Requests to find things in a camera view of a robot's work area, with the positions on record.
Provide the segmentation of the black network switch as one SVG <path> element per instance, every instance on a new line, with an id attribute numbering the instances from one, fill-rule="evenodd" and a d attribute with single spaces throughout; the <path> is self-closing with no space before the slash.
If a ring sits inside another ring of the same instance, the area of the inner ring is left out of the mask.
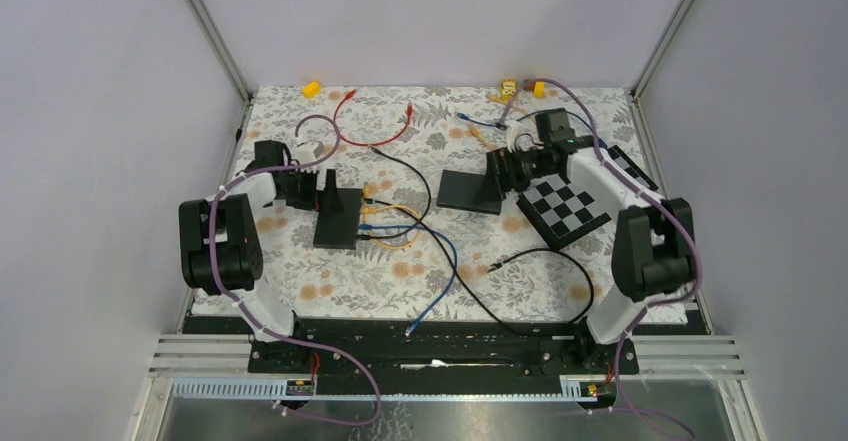
<path id="1" fill-rule="evenodd" d="M 500 215 L 502 200 L 494 180 L 486 175 L 442 171 L 436 198 L 440 208 Z"/>
<path id="2" fill-rule="evenodd" d="M 363 191 L 355 188 L 339 188 L 341 208 L 322 207 L 318 212 L 313 247 L 318 249 L 354 250 L 359 230 Z"/>

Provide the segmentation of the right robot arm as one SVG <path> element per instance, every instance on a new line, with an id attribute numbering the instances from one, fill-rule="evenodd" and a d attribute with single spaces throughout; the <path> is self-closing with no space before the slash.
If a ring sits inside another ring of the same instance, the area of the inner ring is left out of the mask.
<path id="1" fill-rule="evenodd" d="M 595 126 L 577 136 L 564 115 L 561 109 L 539 115 L 541 144 L 535 149 L 508 144 L 488 152 L 476 197 L 504 199 L 535 179 L 563 175 L 614 220 L 614 286 L 590 312 L 583 328 L 589 336 L 573 347 L 577 366 L 597 373 L 613 359 L 611 344 L 631 332 L 648 308 L 685 300 L 683 287 L 696 291 L 702 263 L 689 203 L 640 184 L 601 147 Z"/>

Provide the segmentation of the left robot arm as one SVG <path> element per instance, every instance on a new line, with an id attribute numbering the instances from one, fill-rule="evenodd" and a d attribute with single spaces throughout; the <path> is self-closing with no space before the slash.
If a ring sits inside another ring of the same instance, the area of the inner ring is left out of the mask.
<path id="1" fill-rule="evenodd" d="M 263 252 L 254 215 L 276 201 L 317 212 L 313 245 L 321 249 L 354 249 L 363 192 L 340 188 L 329 169 L 318 181 L 313 165 L 320 142 L 297 145 L 265 140 L 254 146 L 254 158 L 236 179 L 238 186 L 221 198 L 185 201 L 178 208 L 180 257 L 188 287 L 235 304 L 260 342 L 275 342 L 272 359 L 288 372 L 309 362 L 310 346 L 293 335 L 297 315 L 263 281 Z"/>

